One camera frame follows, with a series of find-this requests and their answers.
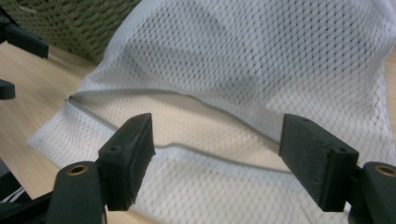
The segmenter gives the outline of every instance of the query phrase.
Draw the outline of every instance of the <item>screw hole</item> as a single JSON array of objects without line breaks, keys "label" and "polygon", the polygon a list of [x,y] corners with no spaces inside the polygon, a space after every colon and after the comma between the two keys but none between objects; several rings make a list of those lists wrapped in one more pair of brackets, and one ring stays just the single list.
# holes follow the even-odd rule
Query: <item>screw hole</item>
[{"label": "screw hole", "polygon": [[88,166],[86,165],[77,165],[73,168],[70,168],[67,171],[68,175],[81,175],[82,173],[85,173],[88,170]]},{"label": "screw hole", "polygon": [[396,177],[396,170],[386,165],[377,165],[375,169],[382,175]]}]

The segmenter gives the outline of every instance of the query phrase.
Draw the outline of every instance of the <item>table surface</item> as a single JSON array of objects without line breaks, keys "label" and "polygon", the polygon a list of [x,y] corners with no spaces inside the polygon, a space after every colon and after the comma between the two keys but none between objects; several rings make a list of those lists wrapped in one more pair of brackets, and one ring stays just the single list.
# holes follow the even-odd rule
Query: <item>table surface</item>
[{"label": "table surface", "polygon": [[[16,86],[17,97],[0,101],[0,158],[32,198],[52,191],[59,171],[27,139],[64,105],[81,80],[96,64],[50,47],[49,58],[0,45],[0,79]],[[389,111],[396,136],[396,49],[386,61],[389,85]],[[134,211],[107,212],[108,223],[152,223]]]}]

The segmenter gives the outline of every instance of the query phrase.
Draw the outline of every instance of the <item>black plastic part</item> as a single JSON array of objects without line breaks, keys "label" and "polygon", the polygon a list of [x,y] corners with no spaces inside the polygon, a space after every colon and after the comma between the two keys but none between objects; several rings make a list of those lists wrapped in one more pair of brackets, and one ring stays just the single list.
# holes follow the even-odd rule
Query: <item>black plastic part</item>
[{"label": "black plastic part", "polygon": [[367,162],[361,172],[361,191],[375,224],[396,224],[396,167]]},{"label": "black plastic part", "polygon": [[154,154],[151,114],[127,120],[99,150],[97,163],[109,181],[109,211],[126,211],[134,203]]},{"label": "black plastic part", "polygon": [[51,193],[36,198],[29,203],[14,204],[11,203],[8,209],[0,211],[0,223],[44,223],[47,210],[50,205]]},{"label": "black plastic part", "polygon": [[321,210],[344,210],[358,151],[312,120],[285,114],[279,156]]},{"label": "black plastic part", "polygon": [[106,223],[105,203],[95,162],[77,162],[57,174],[46,223]]},{"label": "black plastic part", "polygon": [[31,52],[41,58],[49,57],[49,44],[41,37],[23,30],[14,24],[6,27],[6,33],[9,44]]},{"label": "black plastic part", "polygon": [[14,84],[0,79],[0,100],[9,100],[15,98]]}]

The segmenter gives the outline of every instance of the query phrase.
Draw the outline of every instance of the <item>white mesh fabric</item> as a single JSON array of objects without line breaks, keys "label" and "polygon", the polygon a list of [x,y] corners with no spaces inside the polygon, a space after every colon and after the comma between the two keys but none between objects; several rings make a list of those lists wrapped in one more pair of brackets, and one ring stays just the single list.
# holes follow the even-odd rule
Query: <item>white mesh fabric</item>
[{"label": "white mesh fabric", "polygon": [[[148,168],[135,209],[160,221],[342,223],[293,176],[229,161],[287,170],[262,135],[278,141],[292,113],[359,165],[395,164],[383,66],[395,37],[386,0],[146,0],[74,102],[116,126],[152,112],[157,147],[195,149],[158,149]],[[114,130],[90,116],[66,104],[29,144],[61,167],[94,160]]]}]

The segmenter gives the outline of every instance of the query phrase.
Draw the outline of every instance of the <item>green fabric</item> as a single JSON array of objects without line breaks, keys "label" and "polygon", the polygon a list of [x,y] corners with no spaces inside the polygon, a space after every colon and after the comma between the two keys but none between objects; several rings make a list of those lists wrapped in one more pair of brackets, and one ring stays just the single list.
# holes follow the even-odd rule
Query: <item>green fabric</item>
[{"label": "green fabric", "polygon": [[122,21],[140,0],[2,0],[22,28],[53,46],[99,63]]}]

